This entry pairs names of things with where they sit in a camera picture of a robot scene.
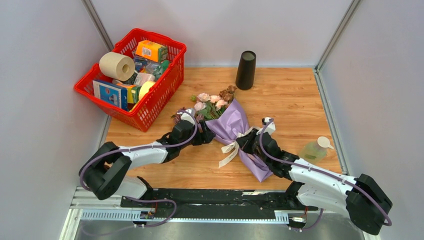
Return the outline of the cream ribbon with gold print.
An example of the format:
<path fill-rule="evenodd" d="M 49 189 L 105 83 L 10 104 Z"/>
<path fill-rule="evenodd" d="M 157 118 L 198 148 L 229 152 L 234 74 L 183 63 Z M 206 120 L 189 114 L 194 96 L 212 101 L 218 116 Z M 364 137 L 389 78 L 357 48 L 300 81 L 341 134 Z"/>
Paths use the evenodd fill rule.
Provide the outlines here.
<path fill-rule="evenodd" d="M 240 137 L 245 137 L 247 136 L 250 132 L 252 132 L 253 130 L 259 130 L 257 127 L 250 127 L 248 130 L 246 130 L 244 133 L 238 132 L 236 137 L 240 138 Z M 221 148 L 221 152 L 223 154 L 229 153 L 229 155 L 227 155 L 224 159 L 222 159 L 219 163 L 218 163 L 218 167 L 222 168 L 225 165 L 227 165 L 228 163 L 230 163 L 235 156 L 238 154 L 240 145 L 237 143 L 236 140 L 234 140 L 232 143 L 225 145 Z"/>

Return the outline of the purple flower bouquet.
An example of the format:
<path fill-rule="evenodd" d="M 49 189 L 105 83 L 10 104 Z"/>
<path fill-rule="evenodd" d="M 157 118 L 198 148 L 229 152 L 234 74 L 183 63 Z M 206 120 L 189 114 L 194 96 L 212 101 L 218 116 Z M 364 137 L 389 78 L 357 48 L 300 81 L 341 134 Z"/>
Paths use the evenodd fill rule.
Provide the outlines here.
<path fill-rule="evenodd" d="M 204 120 L 215 133 L 214 139 L 224 146 L 236 140 L 237 133 L 244 133 L 253 127 L 249 125 L 246 112 L 235 98 L 236 90 L 236 86 L 229 85 L 217 95 L 203 92 L 190 97 L 194 102 L 196 120 Z M 237 156 L 259 182 L 271 176 L 272 172 L 258 157 L 245 153 L 240 147 Z"/>

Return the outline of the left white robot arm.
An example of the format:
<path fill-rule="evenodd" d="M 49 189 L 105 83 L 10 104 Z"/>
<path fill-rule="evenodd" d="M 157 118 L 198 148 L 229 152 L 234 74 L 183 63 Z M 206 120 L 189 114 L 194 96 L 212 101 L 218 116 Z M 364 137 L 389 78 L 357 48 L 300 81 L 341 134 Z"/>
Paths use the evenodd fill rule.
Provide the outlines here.
<path fill-rule="evenodd" d="M 150 186 L 142 177 L 129 177 L 130 169 L 172 161 L 187 146 L 209 144 L 215 137 L 205 121 L 193 124 L 180 120 L 172 131 L 158 140 L 139 146 L 118 146 L 112 141 L 105 142 L 83 165 L 78 175 L 82 184 L 98 200 L 113 195 L 133 198 L 140 207 L 147 207 L 153 201 Z"/>

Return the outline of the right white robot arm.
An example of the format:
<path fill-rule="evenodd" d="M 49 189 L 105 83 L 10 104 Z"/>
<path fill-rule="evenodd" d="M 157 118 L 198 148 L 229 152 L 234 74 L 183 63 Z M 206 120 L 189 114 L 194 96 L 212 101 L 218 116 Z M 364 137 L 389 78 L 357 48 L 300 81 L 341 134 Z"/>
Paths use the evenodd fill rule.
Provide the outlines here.
<path fill-rule="evenodd" d="M 282 150 L 269 133 L 260 134 L 257 129 L 237 137 L 236 143 L 273 175 L 292 181 L 285 195 L 289 208 L 303 205 L 329 210 L 374 236 L 382 226 L 391 225 L 388 214 L 393 203 L 371 176 L 348 176 L 313 165 Z"/>

